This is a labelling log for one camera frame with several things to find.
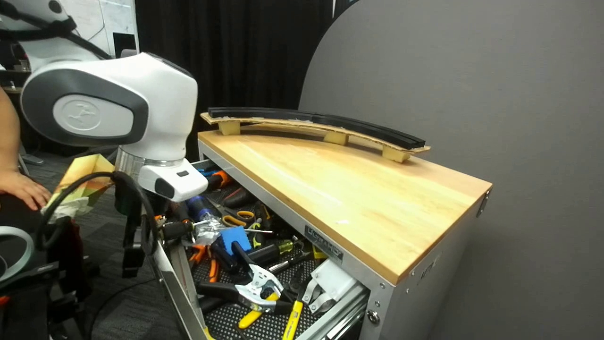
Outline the person's bare hand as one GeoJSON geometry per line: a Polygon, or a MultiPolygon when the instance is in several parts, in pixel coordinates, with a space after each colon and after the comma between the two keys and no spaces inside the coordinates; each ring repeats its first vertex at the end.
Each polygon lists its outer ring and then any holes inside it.
{"type": "Polygon", "coordinates": [[[52,193],[44,186],[20,171],[0,171],[0,193],[20,199],[31,210],[46,208],[52,199],[52,193]]]}

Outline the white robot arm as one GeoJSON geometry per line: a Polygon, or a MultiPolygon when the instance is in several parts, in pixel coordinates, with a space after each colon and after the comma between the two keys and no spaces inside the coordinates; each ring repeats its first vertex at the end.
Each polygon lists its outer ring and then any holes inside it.
{"type": "Polygon", "coordinates": [[[142,189],[184,203],[208,188],[186,159],[199,86],[139,50],[133,0],[0,0],[3,36],[25,52],[29,125],[54,142],[114,146],[142,189]]]}

